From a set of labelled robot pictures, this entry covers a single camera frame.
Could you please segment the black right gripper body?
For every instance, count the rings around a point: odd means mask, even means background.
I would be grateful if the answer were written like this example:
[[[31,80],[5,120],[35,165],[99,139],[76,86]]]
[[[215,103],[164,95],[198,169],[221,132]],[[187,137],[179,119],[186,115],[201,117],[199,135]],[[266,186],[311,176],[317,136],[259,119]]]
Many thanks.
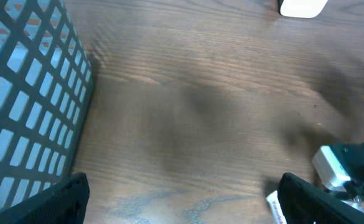
[[[342,184],[345,191],[331,190],[329,194],[339,200],[364,202],[364,142],[360,144],[336,143],[330,146],[350,180]]]

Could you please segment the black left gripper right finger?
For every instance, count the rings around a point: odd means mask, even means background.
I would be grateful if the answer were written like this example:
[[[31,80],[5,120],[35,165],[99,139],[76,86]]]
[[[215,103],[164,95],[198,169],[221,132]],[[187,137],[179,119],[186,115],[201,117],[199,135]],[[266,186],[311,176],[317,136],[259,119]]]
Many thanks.
[[[283,174],[278,200],[288,224],[364,224],[364,213],[292,174]]]

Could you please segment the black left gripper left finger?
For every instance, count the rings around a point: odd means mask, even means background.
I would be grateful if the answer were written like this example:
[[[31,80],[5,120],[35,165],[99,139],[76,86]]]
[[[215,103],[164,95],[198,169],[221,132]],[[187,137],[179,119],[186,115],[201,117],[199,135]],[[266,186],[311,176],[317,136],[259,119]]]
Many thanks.
[[[82,224],[89,197],[86,174],[79,172],[0,212],[0,224]]]

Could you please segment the white green Panadol box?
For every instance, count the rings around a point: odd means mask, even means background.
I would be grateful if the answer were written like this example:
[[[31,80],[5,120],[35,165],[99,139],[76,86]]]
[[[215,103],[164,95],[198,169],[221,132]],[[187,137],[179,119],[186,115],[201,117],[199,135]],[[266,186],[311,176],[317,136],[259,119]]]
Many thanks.
[[[274,217],[276,224],[287,224],[285,216],[282,213],[282,209],[278,200],[278,192],[275,190],[266,197],[266,201],[269,203],[269,207]]]

